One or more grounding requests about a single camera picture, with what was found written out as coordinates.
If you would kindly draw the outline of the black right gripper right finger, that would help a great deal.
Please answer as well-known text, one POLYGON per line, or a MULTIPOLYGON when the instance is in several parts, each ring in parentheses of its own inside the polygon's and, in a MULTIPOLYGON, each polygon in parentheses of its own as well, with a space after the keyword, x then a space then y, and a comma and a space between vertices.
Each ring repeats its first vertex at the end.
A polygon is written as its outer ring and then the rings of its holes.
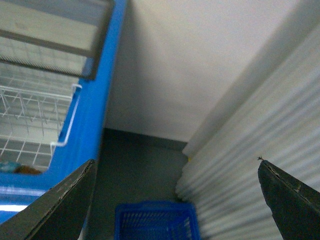
POLYGON ((284 240, 320 238, 320 193, 261 156, 261 191, 284 240))

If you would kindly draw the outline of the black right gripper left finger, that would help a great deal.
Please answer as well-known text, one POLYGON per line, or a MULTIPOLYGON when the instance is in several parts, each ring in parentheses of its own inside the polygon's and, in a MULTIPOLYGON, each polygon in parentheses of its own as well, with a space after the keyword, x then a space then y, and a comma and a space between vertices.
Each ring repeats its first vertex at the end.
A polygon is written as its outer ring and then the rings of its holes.
POLYGON ((77 240, 84 226, 97 176, 86 161, 32 204, 0 225, 2 240, 77 240))

